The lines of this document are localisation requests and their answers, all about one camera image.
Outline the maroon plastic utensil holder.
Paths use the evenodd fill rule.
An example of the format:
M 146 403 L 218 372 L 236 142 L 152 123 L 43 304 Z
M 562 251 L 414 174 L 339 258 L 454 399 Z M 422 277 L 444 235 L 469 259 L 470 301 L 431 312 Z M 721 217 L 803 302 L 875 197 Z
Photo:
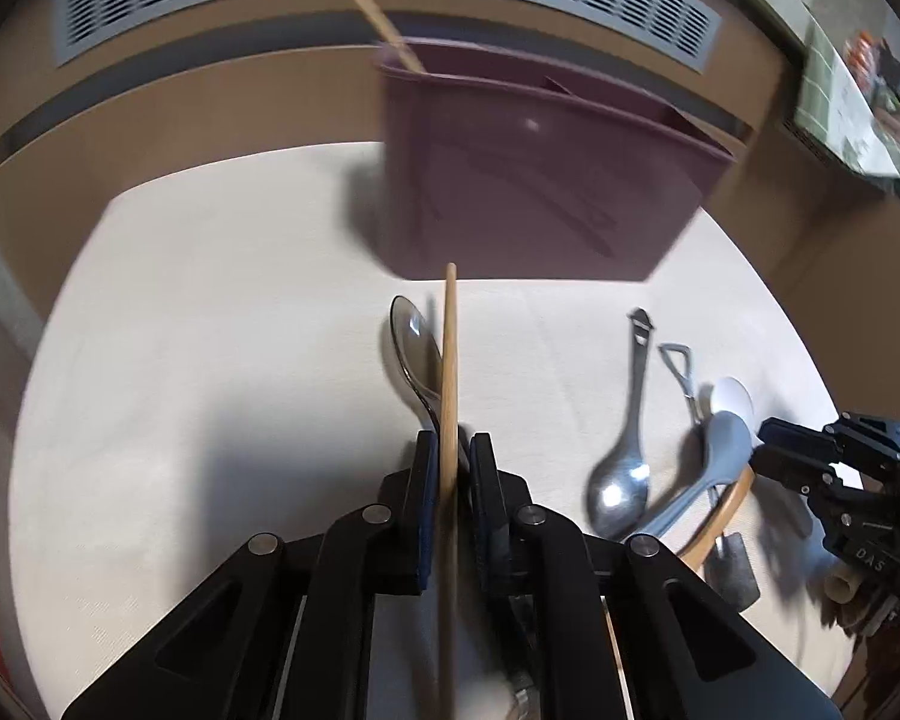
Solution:
M 733 156 L 665 99 L 539 55 L 379 48 L 377 250 L 400 277 L 644 281 Z

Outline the translucent grey black-handled spoon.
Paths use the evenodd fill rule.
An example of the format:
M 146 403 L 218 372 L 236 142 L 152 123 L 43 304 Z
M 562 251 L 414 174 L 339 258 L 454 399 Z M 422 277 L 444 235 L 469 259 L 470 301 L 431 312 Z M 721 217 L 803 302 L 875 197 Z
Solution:
M 391 343 L 404 380 L 427 413 L 432 431 L 440 431 L 442 355 L 424 314 L 398 294 L 388 310 Z

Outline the wooden cabinet front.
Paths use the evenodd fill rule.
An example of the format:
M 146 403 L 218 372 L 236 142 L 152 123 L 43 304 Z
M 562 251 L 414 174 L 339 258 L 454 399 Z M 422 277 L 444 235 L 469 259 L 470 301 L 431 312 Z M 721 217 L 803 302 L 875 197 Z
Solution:
M 745 0 L 704 70 L 520 0 L 375 0 L 408 36 L 507 47 L 648 89 L 733 151 L 710 214 L 756 266 L 814 357 L 832 364 L 854 283 L 900 299 L 900 203 L 785 132 L 797 64 Z M 52 0 L 0 29 L 0 254 L 39 316 L 105 206 L 187 167 L 290 146 L 375 140 L 375 34 L 352 0 L 217 0 L 56 65 Z

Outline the steel spoon with cutout handle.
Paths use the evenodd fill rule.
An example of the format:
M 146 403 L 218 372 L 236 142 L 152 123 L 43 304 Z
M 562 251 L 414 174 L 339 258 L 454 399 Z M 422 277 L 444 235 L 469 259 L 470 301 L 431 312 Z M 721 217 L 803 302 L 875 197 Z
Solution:
M 653 323 L 642 307 L 629 314 L 629 322 L 631 362 L 621 434 L 606 457 L 593 468 L 585 494 L 590 527 L 598 536 L 608 539 L 628 533 L 644 515 L 649 500 L 650 468 L 640 442 L 640 415 Z

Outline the blue-grey plastic spoon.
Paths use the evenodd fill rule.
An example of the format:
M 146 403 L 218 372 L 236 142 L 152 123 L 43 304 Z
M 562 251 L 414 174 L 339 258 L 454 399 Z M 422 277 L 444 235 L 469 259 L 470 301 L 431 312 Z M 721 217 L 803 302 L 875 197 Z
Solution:
M 704 466 L 701 476 L 679 496 L 670 500 L 655 517 L 635 525 L 626 533 L 626 538 L 641 533 L 662 538 L 707 489 L 720 484 L 735 484 L 748 465 L 751 454 L 751 431 L 746 422 L 730 411 L 720 411 L 713 415 L 704 429 Z

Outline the green checked cloth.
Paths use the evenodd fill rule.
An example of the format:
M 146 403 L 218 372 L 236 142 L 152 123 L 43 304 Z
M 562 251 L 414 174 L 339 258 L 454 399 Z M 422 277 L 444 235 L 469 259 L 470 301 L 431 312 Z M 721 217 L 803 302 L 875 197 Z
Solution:
M 797 132 L 854 174 L 899 179 L 899 149 L 888 146 L 871 110 L 878 80 L 875 41 L 859 32 L 841 52 L 811 18 L 805 49 L 805 70 L 792 117 Z

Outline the wooden spoon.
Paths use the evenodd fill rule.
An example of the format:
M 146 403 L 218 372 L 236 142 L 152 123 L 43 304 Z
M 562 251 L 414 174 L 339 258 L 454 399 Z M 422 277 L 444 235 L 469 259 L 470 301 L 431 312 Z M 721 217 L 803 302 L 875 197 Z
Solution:
M 738 481 L 732 484 L 720 497 L 717 507 L 710 512 L 706 522 L 697 528 L 697 532 L 689 540 L 689 543 L 679 551 L 678 556 L 691 571 L 699 571 L 704 566 L 706 557 L 715 546 L 717 538 L 728 528 L 735 515 L 741 509 L 741 505 L 748 497 L 754 481 L 754 472 L 751 466 L 746 465 L 741 472 Z

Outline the wooden chopstick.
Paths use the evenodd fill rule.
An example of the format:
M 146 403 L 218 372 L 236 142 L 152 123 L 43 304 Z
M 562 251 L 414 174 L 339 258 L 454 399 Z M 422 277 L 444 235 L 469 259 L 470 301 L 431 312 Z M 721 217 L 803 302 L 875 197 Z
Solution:
M 440 389 L 440 486 L 437 517 L 437 639 L 439 717 L 455 718 L 455 613 L 458 596 L 458 310 L 457 266 L 445 267 L 442 388 Z
M 401 36 L 401 32 L 399 32 L 397 27 L 391 23 L 390 18 L 385 15 L 385 11 L 377 5 L 375 0 L 352 0 L 352 2 L 354 2 L 354 5 L 362 11 L 362 15 L 365 16 L 365 19 L 370 23 L 370 26 L 377 31 L 377 34 L 383 39 L 383 42 L 395 51 L 395 54 L 398 55 L 398 59 L 400 59 L 400 62 L 406 70 L 417 73 L 418 75 L 425 75 L 427 73 L 424 64 L 419 60 L 416 52 L 409 47 L 409 44 L 404 40 L 404 37 Z

